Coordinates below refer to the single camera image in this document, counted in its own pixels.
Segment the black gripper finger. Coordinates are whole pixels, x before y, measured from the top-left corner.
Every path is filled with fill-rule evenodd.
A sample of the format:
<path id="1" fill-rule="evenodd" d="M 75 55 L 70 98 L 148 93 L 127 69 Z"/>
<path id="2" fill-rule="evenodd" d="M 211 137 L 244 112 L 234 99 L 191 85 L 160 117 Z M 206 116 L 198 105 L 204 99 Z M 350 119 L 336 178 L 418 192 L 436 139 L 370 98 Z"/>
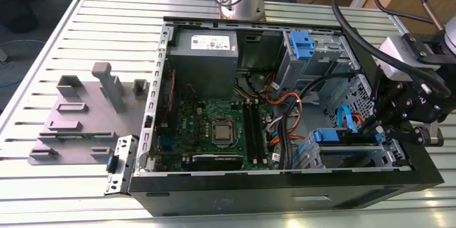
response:
<path id="1" fill-rule="evenodd" d="M 390 111 L 391 111 L 391 91 L 392 81 L 387 78 L 380 66 L 376 68 L 375 80 L 372 84 L 372 92 L 370 100 L 374 103 L 372 114 L 366 119 L 364 124 L 360 128 L 360 133 L 363 135 L 371 134 L 379 126 L 388 124 Z"/>
<path id="2" fill-rule="evenodd" d="M 402 143 L 423 147 L 442 147 L 444 145 L 444 136 L 438 121 L 424 123 L 423 126 L 415 127 L 410 131 L 388 128 L 387 136 Z"/>

